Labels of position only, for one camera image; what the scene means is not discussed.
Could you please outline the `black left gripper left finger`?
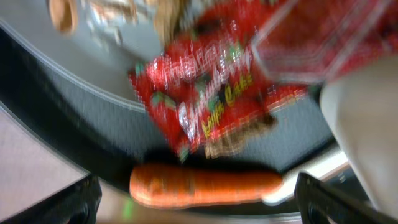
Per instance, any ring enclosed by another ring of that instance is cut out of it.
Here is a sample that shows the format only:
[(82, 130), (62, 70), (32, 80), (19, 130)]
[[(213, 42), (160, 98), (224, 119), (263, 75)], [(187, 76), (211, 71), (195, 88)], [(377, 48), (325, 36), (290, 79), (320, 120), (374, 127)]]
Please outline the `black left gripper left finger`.
[(95, 224), (101, 198), (99, 179), (90, 174), (2, 222)]

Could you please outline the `red snack wrapper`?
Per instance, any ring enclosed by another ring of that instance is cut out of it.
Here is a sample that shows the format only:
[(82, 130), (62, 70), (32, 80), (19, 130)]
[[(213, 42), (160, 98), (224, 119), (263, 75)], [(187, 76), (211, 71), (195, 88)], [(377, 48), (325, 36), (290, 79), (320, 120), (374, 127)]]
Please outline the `red snack wrapper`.
[(181, 160), (199, 148), (216, 158), (309, 85), (396, 53), (396, 1), (222, 1), (129, 78)]

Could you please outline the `white plastic cup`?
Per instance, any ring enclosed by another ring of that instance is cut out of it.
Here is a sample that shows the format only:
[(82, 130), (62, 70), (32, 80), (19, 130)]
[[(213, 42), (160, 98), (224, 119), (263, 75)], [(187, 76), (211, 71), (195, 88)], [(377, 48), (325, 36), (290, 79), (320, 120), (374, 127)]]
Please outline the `white plastic cup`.
[(397, 57), (328, 83), (320, 107), (374, 208), (397, 218)]

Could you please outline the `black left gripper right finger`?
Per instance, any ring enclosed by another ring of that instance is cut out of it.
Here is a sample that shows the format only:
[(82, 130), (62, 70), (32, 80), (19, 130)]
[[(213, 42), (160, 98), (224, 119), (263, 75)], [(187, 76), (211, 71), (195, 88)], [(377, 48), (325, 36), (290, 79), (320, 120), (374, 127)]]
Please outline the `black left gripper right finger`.
[(308, 173), (299, 173), (294, 197), (304, 224), (331, 221), (347, 224), (397, 224), (396, 219), (378, 212)]

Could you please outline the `grey plate with food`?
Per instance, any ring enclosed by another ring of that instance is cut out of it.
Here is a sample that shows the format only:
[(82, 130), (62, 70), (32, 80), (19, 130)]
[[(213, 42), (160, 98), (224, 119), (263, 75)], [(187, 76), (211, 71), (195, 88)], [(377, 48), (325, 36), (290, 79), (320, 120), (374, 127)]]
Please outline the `grey plate with food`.
[(76, 5), (78, 27), (71, 35), (53, 27), (46, 1), (2, 0), (1, 28), (63, 78), (105, 100), (143, 112), (127, 73), (137, 62), (150, 61), (163, 50), (152, 25), (119, 22), (116, 37), (92, 18), (87, 2)]

